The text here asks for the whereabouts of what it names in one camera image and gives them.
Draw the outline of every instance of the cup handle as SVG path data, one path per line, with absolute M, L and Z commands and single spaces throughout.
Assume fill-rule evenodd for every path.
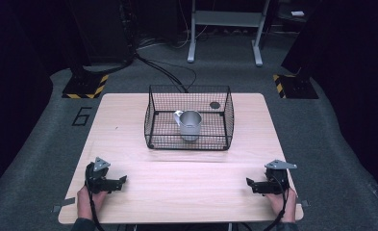
M 173 113 L 174 120 L 176 120 L 177 125 L 180 127 L 180 116 L 182 115 L 182 111 L 176 111 Z

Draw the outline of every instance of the table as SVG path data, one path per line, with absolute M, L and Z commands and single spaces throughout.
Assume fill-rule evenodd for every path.
M 128 175 L 122 191 L 107 196 L 99 215 L 102 223 L 274 220 L 268 200 L 252 193 L 245 178 L 265 181 L 265 164 L 285 161 L 281 145 L 261 94 L 232 97 L 235 131 L 230 149 L 182 151 L 146 146 L 148 94 L 105 94 L 65 198 L 76 197 L 87 165 L 98 156 L 111 163 L 108 179 Z M 291 176 L 290 185 L 294 188 Z M 59 222 L 73 223 L 76 209 L 76 204 L 63 206 Z M 298 204 L 296 218 L 302 217 Z
M 270 0 L 265 0 L 264 9 L 261 13 L 235 13 L 235 12 L 214 12 L 214 11 L 197 11 L 195 0 L 192 0 L 191 6 L 191 40 L 189 44 L 188 62 L 194 62 L 195 44 L 196 44 L 196 25 L 214 25 L 214 26 L 240 26 L 258 28 L 255 40 L 252 40 L 252 49 L 254 51 L 255 64 L 263 65 L 263 59 L 260 51 L 260 40 L 263 32 L 267 8 Z

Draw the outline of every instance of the metal wire basket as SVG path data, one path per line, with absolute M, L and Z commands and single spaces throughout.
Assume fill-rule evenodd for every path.
M 144 121 L 146 144 L 152 149 L 228 150 L 234 133 L 234 106 L 228 86 L 173 85 L 149 87 Z M 196 111 L 201 130 L 195 139 L 184 139 L 174 118 L 176 111 Z

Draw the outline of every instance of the hand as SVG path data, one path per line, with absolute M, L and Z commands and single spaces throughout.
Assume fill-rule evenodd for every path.
M 279 213 L 283 209 L 284 205 L 284 198 L 281 194 L 266 194 L 266 198 L 270 201 L 270 206 L 272 207 L 273 212 L 276 214 L 276 216 L 279 215 Z M 296 218 L 296 192 L 288 188 L 285 191 L 285 196 L 288 197 L 287 200 L 287 206 L 285 208 L 284 216 L 281 218 L 281 222 L 289 222 L 289 223 L 295 223 Z
M 95 211 L 97 214 L 101 210 L 102 204 L 107 194 L 108 192 L 100 192 L 98 194 L 94 194 L 94 193 L 92 194 L 92 200 L 95 204 Z M 78 195 L 78 203 L 77 203 L 78 218 L 87 218 L 87 219 L 93 220 L 92 210 L 90 209 L 90 204 L 89 204 L 89 195 L 88 195 L 87 187 L 83 186 L 77 192 L 77 195 Z

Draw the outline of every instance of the metal cup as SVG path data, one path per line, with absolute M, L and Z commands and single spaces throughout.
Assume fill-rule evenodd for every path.
M 180 134 L 185 141 L 195 141 L 198 139 L 201 130 L 202 117 L 196 111 L 176 111 L 174 120 L 180 127 Z

